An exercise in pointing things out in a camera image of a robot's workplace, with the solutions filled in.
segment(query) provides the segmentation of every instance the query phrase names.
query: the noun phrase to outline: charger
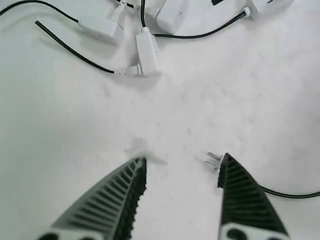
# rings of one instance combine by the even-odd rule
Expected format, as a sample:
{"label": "charger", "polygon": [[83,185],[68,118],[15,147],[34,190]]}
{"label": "charger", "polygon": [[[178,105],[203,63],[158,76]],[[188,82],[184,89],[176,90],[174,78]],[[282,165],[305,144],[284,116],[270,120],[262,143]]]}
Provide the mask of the charger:
{"label": "charger", "polygon": [[[146,7],[144,13],[153,18],[166,33],[174,34],[179,29],[187,11],[188,0],[166,0],[161,8]],[[134,9],[140,13],[141,6]]]}
{"label": "charger", "polygon": [[136,49],[138,52],[139,63],[135,66],[119,69],[114,74],[120,76],[145,76],[151,77],[160,74],[158,61],[159,48],[155,36],[148,27],[144,27],[142,32],[137,34]]}
{"label": "charger", "polygon": [[125,1],[121,1],[110,18],[85,16],[78,21],[78,24],[91,36],[113,45],[119,45],[125,36],[126,5]]}
{"label": "charger", "polygon": [[255,20],[288,7],[293,2],[294,0],[247,0],[245,6],[250,8],[250,17]]}

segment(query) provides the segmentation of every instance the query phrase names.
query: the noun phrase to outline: power adapter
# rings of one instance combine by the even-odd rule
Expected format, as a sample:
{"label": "power adapter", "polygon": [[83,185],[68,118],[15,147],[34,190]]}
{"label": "power adapter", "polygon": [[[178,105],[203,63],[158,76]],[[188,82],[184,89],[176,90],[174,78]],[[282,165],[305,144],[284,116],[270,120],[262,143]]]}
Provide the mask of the power adapter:
{"label": "power adapter", "polygon": [[122,43],[125,32],[126,2],[121,1],[110,18],[86,16],[79,20],[79,26],[88,34],[111,43]]}
{"label": "power adapter", "polygon": [[186,14],[187,0],[166,0],[155,20],[158,26],[169,34],[177,32]]}
{"label": "power adapter", "polygon": [[119,76],[144,77],[152,77],[159,75],[159,48],[155,36],[151,34],[148,27],[144,27],[142,29],[142,32],[136,35],[135,39],[139,63],[135,66],[126,69],[116,70],[114,74]]}
{"label": "power adapter", "polygon": [[247,0],[245,6],[250,9],[254,20],[291,5],[294,0]]}
{"label": "power adapter", "polygon": [[[144,14],[154,19],[163,31],[173,35],[184,19],[187,6],[188,0],[166,0],[161,8],[146,7]],[[134,9],[141,12],[140,5],[135,5]]]}

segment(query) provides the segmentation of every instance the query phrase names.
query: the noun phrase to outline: black cable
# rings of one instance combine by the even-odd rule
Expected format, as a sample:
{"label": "black cable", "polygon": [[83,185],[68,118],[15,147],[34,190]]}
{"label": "black cable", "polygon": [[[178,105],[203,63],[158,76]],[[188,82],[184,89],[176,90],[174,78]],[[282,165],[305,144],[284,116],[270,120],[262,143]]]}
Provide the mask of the black cable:
{"label": "black cable", "polygon": [[46,28],[41,22],[36,21],[35,24],[40,27],[43,31],[45,31],[46,34],[48,34],[50,37],[52,37],[58,44],[60,44],[62,47],[64,47],[66,50],[68,50],[70,53],[81,59],[82,61],[86,62],[87,64],[102,70],[107,73],[114,74],[115,71],[109,70],[107,68],[104,68],[103,66],[100,66],[93,61],[89,60],[88,58],[82,56],[80,53],[73,50],[71,47],[69,47],[67,44],[65,44],[60,38],[58,38],[53,32],[51,32],[48,28]]}
{"label": "black cable", "polygon": [[265,193],[268,193],[277,197],[281,197],[281,198],[286,198],[286,199],[310,199],[310,198],[320,197],[320,191],[310,193],[310,194],[294,195],[294,194],[287,194],[287,193],[274,191],[264,186],[261,186],[261,188]]}
{"label": "black cable", "polygon": [[141,11],[140,11],[140,17],[141,17],[141,24],[142,27],[146,27],[146,21],[145,21],[145,8],[146,8],[146,0],[141,0]]}
{"label": "black cable", "polygon": [[135,8],[135,5],[133,5],[131,3],[127,2],[126,5],[127,5],[127,7],[132,8],[132,9]]}
{"label": "black cable", "polygon": [[200,39],[200,38],[205,38],[208,37],[212,34],[215,34],[223,29],[225,29],[226,27],[230,26],[231,24],[235,23],[236,21],[242,19],[243,17],[246,16],[246,13],[243,11],[241,13],[239,13],[237,16],[235,16],[234,18],[232,18],[230,21],[228,21],[227,23],[225,23],[224,25],[222,25],[221,27],[218,27],[217,29],[204,33],[204,34],[200,34],[200,35],[192,35],[192,36],[179,36],[179,35],[170,35],[170,34],[154,34],[155,37],[157,38],[170,38],[170,39]]}
{"label": "black cable", "polygon": [[63,16],[65,16],[66,18],[78,23],[79,21],[77,19],[75,19],[74,17],[66,14],[65,12],[61,11],[59,8],[51,5],[50,3],[47,3],[45,1],[40,1],[40,0],[24,0],[24,1],[18,1],[18,2],[15,2],[9,6],[7,6],[5,9],[3,9],[2,11],[0,11],[0,16],[5,14],[6,12],[8,12],[10,9],[16,7],[16,6],[19,6],[19,5],[22,5],[22,4],[31,4],[31,3],[34,3],[34,4],[42,4],[42,5],[46,5],[54,10],[56,10],[57,12],[59,12],[60,14],[62,14]]}

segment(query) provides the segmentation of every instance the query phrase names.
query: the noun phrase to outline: ridged rubber pad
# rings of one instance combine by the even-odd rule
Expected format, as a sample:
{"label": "ridged rubber pad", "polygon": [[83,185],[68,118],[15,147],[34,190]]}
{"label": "ridged rubber pad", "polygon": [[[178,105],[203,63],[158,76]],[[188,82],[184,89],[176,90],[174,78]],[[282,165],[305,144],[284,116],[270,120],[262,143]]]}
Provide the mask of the ridged rubber pad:
{"label": "ridged rubber pad", "polygon": [[237,223],[288,235],[262,188],[229,154],[223,158],[218,187],[224,189],[221,226]]}
{"label": "ridged rubber pad", "polygon": [[146,183],[146,159],[132,159],[93,186],[52,226],[96,231],[105,240],[129,240]]}

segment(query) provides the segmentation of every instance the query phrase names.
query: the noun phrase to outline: screw hole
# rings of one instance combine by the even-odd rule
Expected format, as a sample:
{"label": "screw hole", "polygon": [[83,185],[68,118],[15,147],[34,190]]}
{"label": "screw hole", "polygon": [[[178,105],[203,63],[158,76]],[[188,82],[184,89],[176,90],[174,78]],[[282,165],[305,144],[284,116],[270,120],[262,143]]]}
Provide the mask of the screw hole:
{"label": "screw hole", "polygon": [[228,238],[232,239],[232,240],[247,240],[247,236],[246,234],[236,228],[230,229],[227,233]]}
{"label": "screw hole", "polygon": [[38,240],[58,240],[59,237],[56,233],[47,233],[41,236]]}

